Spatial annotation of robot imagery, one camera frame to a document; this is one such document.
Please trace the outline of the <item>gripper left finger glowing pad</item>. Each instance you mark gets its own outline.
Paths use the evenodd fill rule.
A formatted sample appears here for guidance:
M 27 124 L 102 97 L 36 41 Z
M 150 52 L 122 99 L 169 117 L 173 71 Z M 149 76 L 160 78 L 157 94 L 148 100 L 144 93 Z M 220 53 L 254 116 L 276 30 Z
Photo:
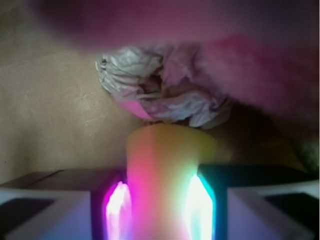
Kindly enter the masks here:
M 3 240 L 129 240 L 124 169 L 33 172 L 1 184 Z

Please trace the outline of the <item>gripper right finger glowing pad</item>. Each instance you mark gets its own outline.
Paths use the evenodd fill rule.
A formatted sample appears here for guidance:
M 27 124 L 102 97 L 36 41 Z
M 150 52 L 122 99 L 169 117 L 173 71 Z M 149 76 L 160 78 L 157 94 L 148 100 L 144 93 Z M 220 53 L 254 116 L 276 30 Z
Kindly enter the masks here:
M 320 182 L 284 165 L 200 164 L 186 222 L 193 240 L 317 240 Z

